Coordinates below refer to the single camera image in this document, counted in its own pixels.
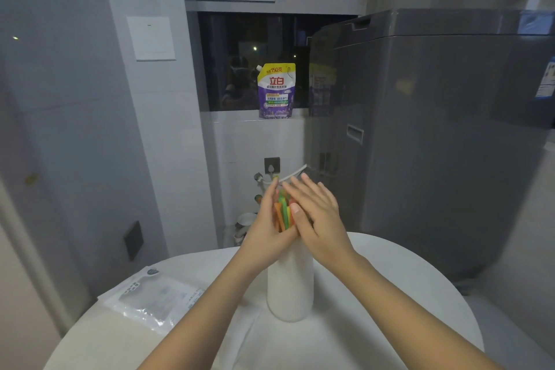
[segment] dark glass pane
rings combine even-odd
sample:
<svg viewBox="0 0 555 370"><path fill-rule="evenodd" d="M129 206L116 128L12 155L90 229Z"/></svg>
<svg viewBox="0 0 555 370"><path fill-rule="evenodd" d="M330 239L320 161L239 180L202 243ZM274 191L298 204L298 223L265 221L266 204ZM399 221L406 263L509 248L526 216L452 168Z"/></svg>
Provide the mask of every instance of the dark glass pane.
<svg viewBox="0 0 555 370"><path fill-rule="evenodd" d="M351 15L272 15L199 12L211 111L258 110L257 65L296 64L293 107L308 107L309 40Z"/></svg>

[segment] right hand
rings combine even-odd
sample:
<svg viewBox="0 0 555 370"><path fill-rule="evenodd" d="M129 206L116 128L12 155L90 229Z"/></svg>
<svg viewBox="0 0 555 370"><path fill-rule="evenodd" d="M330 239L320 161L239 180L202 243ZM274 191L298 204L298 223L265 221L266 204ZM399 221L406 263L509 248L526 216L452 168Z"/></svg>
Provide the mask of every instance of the right hand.
<svg viewBox="0 0 555 370"><path fill-rule="evenodd" d="M304 173L301 179L291 177L291 184L283 183L283 188L301 206L291 204L293 219L312 256L336 275L344 262L356 257L357 253L339 218L334 195L322 182L315 184ZM312 219L312 225L305 211Z"/></svg>

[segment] left hand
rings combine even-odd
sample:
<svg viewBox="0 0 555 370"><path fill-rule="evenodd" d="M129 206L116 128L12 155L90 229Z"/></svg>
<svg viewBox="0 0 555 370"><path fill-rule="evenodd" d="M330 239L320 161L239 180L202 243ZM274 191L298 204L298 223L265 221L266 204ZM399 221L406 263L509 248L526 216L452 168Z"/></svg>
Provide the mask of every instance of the left hand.
<svg viewBox="0 0 555 370"><path fill-rule="evenodd" d="M277 186L278 179L275 178L260 202L258 217L249 228L243 244L235 255L236 259L246 266L247 271L252 271L256 275L278 260L299 236L296 226L282 233L275 230L273 211Z"/></svg>

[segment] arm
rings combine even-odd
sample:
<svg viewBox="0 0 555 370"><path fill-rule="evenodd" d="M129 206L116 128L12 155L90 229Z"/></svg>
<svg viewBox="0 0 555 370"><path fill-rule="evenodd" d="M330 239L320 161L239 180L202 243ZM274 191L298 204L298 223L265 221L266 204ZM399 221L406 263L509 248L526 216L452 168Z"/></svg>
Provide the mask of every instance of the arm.
<svg viewBox="0 0 555 370"><path fill-rule="evenodd" d="M306 174L284 188L295 223L314 258L361 302L410 370L497 370L501 367L385 279L357 254L339 218L337 200ZM309 223L305 211L312 218Z"/></svg>
<svg viewBox="0 0 555 370"><path fill-rule="evenodd" d="M295 240L295 227L274 230L272 207L277 180L270 185L260 212L243 244L197 303L164 338L139 370L210 369L229 322L253 279L275 262Z"/></svg>

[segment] forearm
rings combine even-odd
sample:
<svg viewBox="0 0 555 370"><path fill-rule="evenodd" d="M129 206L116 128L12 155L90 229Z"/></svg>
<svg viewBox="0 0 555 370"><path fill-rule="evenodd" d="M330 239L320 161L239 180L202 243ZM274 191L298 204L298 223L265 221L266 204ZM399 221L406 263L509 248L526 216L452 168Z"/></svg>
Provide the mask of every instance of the forearm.
<svg viewBox="0 0 555 370"><path fill-rule="evenodd" d="M499 369L478 348L389 282L360 255L336 276L357 297L410 370Z"/></svg>
<svg viewBox="0 0 555 370"><path fill-rule="evenodd" d="M236 254L139 370L210 369L233 314L255 276Z"/></svg>

